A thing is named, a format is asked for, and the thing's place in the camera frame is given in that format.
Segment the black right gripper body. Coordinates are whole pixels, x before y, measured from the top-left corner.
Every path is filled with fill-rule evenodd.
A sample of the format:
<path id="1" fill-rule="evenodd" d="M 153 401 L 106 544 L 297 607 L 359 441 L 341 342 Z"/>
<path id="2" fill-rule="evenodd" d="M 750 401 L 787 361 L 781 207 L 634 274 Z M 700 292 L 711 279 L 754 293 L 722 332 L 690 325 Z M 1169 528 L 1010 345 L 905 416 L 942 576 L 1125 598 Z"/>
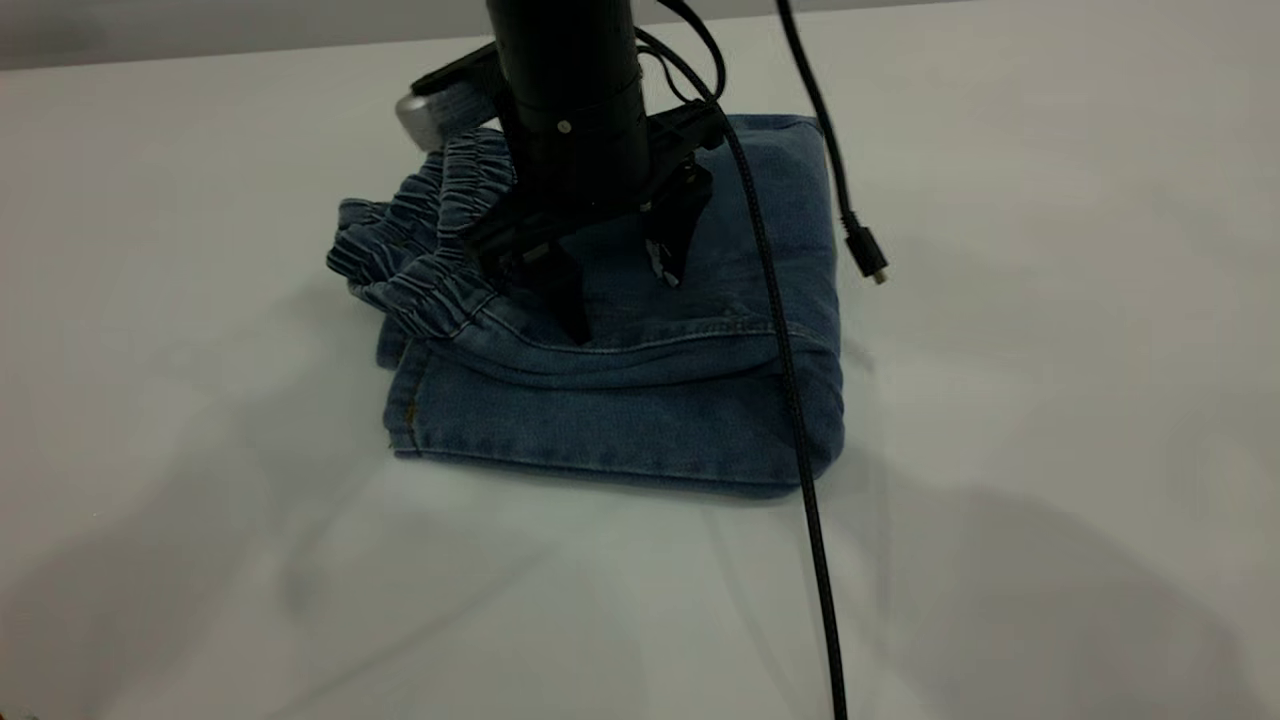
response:
<path id="1" fill-rule="evenodd" d="M 698 164 L 699 150 L 723 142 L 724 119 L 708 102 L 635 115 L 612 132 L 515 133 L 515 187 L 465 232 L 466 252 L 497 277 L 538 266 L 547 243 L 618 218 L 640 217 L 644 240 L 644 205 L 653 193 L 682 164 Z"/>

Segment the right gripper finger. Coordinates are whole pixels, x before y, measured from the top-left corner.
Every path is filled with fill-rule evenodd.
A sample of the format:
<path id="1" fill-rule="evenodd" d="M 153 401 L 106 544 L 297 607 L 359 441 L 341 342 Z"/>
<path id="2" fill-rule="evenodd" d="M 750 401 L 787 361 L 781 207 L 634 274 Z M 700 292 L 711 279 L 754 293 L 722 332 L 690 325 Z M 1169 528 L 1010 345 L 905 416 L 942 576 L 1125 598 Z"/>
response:
<path id="1" fill-rule="evenodd" d="M 701 214 L 713 196 L 712 174 L 682 164 L 644 205 L 644 242 L 654 275 L 678 288 Z"/>
<path id="2" fill-rule="evenodd" d="M 557 242 L 543 246 L 538 258 L 538 292 L 561 329 L 576 343 L 591 340 L 585 311 L 582 268 Z"/>

